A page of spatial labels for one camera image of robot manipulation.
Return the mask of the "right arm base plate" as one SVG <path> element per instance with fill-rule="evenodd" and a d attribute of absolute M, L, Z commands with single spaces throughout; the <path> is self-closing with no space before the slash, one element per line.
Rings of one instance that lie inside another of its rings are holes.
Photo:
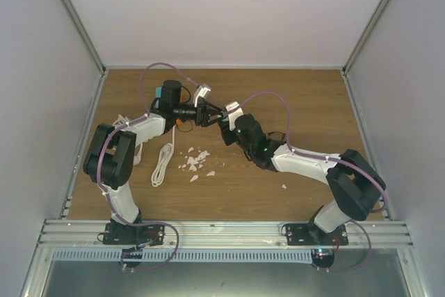
<path fill-rule="evenodd" d="M 309 223 L 286 223 L 280 233 L 286 237 L 289 246 L 347 246 L 349 244 L 346 226 L 340 225 L 332 232 L 324 232 Z"/>

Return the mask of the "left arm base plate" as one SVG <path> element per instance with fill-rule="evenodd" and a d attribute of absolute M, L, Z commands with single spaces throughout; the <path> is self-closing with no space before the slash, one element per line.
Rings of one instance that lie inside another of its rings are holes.
<path fill-rule="evenodd" d="M 163 225 L 133 227 L 112 220 L 105 225 L 104 232 L 97 235 L 97 240 L 104 245 L 158 246 L 163 244 L 164 232 Z"/>

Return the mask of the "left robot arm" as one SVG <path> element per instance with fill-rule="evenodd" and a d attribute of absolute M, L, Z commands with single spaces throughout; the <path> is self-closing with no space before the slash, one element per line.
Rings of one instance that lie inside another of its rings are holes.
<path fill-rule="evenodd" d="M 178 120 L 208 127 L 223 116 L 221 108 L 207 101 L 210 87 L 198 85 L 186 102 L 181 100 L 184 89 L 181 82 L 167 80 L 139 118 L 119 126 L 97 126 L 84 159 L 84 173 L 98 185 L 111 210 L 111 219 L 121 224 L 120 237 L 128 244 L 138 243 L 143 237 L 140 209 L 129 186 L 136 148 L 168 133 Z"/>

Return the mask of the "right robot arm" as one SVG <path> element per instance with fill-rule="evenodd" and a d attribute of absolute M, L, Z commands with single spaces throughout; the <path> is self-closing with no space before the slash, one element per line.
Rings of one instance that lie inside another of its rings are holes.
<path fill-rule="evenodd" d="M 355 150 L 343 154 L 299 150 L 285 140 L 269 138 L 250 114 L 240 115 L 233 122 L 224 118 L 218 126 L 225 144 L 237 144 L 256 167 L 301 175 L 329 186 L 333 201 L 308 222 L 308 237 L 317 245 L 330 240 L 333 231 L 349 220 L 366 220 L 383 198 L 385 183 Z"/>

